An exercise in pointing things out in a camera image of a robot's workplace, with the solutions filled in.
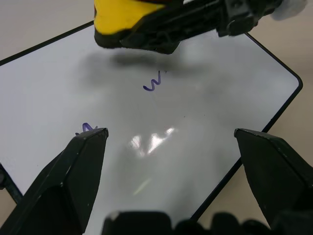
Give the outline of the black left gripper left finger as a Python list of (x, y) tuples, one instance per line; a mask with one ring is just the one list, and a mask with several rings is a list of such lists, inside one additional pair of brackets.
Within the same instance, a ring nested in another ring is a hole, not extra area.
[(75, 136), (39, 173), (0, 235), (83, 235), (99, 189), (106, 128)]

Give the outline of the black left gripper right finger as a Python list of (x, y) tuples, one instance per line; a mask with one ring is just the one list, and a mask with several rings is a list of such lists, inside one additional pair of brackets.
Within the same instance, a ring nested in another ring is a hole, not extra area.
[(236, 129), (241, 161), (251, 191), (271, 226), (283, 211), (313, 211), (313, 167), (284, 139)]

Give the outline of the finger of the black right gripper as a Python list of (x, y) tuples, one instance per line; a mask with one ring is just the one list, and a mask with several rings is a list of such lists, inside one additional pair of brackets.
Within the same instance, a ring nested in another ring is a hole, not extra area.
[(172, 4), (142, 17), (120, 42), (125, 48), (172, 54), (180, 42), (218, 28), (223, 11), (224, 0)]

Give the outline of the black-framed whiteboard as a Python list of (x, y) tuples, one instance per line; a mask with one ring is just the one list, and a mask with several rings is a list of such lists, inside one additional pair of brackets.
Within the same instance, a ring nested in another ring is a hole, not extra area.
[(247, 35), (209, 32), (171, 55), (103, 49), (93, 35), (0, 62), (0, 164), (20, 192), (84, 123), (109, 131), (86, 235), (117, 210), (195, 215), (240, 157), (234, 130), (268, 130), (302, 87)]

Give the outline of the yellow eraser with black felt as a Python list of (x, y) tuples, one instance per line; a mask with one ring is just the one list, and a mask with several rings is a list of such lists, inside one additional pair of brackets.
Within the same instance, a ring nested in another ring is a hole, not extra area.
[(103, 48), (122, 48), (120, 40), (145, 15), (175, 0), (94, 0), (94, 39)]

